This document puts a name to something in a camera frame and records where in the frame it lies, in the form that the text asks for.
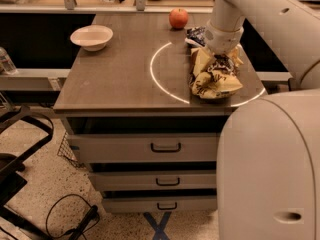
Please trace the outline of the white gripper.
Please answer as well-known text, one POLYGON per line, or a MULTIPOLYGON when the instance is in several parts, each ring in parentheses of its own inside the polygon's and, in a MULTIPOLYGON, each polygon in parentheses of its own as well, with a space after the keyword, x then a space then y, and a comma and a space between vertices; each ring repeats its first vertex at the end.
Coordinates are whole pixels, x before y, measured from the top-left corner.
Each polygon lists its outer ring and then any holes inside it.
POLYGON ((242 27, 235 31, 222 31, 215 27, 211 21, 208 21, 204 32, 205 46, 211 53, 228 54, 238 45, 243 32, 242 27))

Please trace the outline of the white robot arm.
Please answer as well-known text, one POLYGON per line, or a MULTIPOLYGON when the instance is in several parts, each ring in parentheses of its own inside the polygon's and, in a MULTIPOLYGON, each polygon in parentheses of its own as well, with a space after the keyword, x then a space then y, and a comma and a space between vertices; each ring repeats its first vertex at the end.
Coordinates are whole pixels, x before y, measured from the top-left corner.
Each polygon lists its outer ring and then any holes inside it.
POLYGON ((210 50, 246 18, 298 83, 231 114, 220 135, 220 240, 320 240, 320 24, 297 0, 216 0, 210 50))

